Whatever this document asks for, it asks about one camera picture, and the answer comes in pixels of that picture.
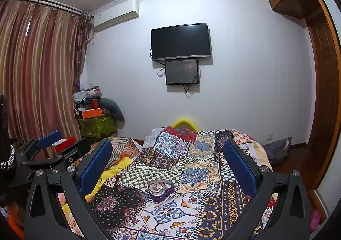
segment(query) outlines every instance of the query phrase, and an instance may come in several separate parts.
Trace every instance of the purple heart-shaped box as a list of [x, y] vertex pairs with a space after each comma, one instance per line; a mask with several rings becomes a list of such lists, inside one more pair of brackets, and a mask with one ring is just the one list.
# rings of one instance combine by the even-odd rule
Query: purple heart-shaped box
[[148, 190], [153, 201], [159, 203], [174, 193], [174, 183], [167, 179], [152, 180], [148, 183]]

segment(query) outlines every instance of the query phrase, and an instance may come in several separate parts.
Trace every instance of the power cord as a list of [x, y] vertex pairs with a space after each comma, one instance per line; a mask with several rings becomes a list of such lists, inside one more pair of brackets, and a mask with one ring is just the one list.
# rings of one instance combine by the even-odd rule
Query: power cord
[[161, 70], [159, 70], [159, 71], [157, 72], [157, 76], [158, 76], [158, 77], [163, 77], [163, 75], [165, 74], [165, 72], [166, 72], [166, 68], [163, 67]]
[[[152, 57], [151, 57], [151, 48], [150, 48], [150, 50], [149, 50], [149, 53], [150, 53], [150, 58], [152, 59]], [[162, 65], [166, 65], [166, 64], [163, 64], [163, 63], [161, 63], [161, 62], [159, 62], [159, 61], [157, 61], [157, 60], [155, 60], [157, 63], [160, 63], [160, 64], [162, 64]]]
[[189, 96], [190, 87], [192, 86], [193, 82], [195, 81], [195, 79], [197, 78], [197, 76], [199, 75], [199, 73], [200, 73], [200, 65], [199, 65], [199, 72], [195, 75], [195, 77], [193, 78], [191, 84], [183, 84], [183, 85], [182, 85], [182, 87], [183, 87], [184, 90], [185, 90], [185, 94], [186, 94], [186, 96], [187, 96], [187, 99], [189, 98], [188, 96]]

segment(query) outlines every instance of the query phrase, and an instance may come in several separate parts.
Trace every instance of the metal screw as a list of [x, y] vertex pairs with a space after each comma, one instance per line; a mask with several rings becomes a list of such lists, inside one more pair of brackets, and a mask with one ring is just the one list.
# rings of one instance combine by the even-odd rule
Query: metal screw
[[297, 170], [293, 170], [293, 175], [296, 176], [296, 177], [299, 177], [300, 173]]
[[68, 173], [72, 173], [76, 169], [75, 165], [70, 165], [69, 167], [66, 168], [66, 171]]
[[266, 165], [262, 165], [262, 166], [260, 167], [260, 170], [261, 170], [263, 173], [269, 173], [270, 168], [269, 168], [268, 166], [266, 166]]
[[37, 172], [35, 172], [35, 174], [37, 175], [37, 176], [40, 176], [40, 175], [42, 175], [43, 174], [43, 170], [42, 169], [39, 169]]

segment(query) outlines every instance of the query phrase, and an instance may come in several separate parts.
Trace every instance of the wooden floor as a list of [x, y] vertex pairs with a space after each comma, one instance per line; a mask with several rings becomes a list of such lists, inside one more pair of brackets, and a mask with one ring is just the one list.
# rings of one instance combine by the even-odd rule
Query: wooden floor
[[289, 151], [289, 155], [282, 164], [273, 166], [273, 171], [277, 173], [289, 174], [293, 170], [298, 170], [302, 177], [307, 192], [311, 190], [314, 179], [318, 175], [321, 166], [312, 156], [308, 148], [301, 147]]

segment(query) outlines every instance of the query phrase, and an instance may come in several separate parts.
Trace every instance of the white wall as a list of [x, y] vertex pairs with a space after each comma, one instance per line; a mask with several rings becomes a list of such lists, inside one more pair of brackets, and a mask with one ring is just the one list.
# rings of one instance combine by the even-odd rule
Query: white wall
[[[187, 117], [200, 130], [235, 128], [261, 144], [269, 133], [306, 141], [314, 76], [304, 21], [273, 12], [268, 0], [139, 2], [140, 17], [98, 33], [86, 55], [87, 82], [126, 118], [121, 136], [144, 139]], [[149, 56], [151, 29], [187, 23], [208, 23], [213, 54], [213, 65], [200, 60], [189, 99], [182, 86], [166, 86]]]
[[[330, 16], [334, 21], [336, 31], [341, 39], [341, 12], [334, 0], [324, 0]], [[341, 141], [339, 139], [333, 158], [321, 184], [318, 186], [318, 194], [331, 214], [341, 197]]]
[[315, 101], [316, 101], [316, 70], [315, 70], [315, 59], [314, 59], [314, 50], [313, 46], [311, 44], [311, 38], [309, 34], [308, 27], [306, 26], [305, 29], [305, 35], [306, 35], [306, 41], [308, 43], [308, 52], [309, 52], [309, 59], [310, 59], [310, 69], [311, 69], [311, 81], [310, 81], [310, 87], [311, 87], [311, 98], [310, 98], [310, 117], [308, 121], [308, 128], [306, 131], [306, 143], [308, 144], [311, 129], [313, 127], [313, 121], [314, 121], [314, 115], [315, 115]]

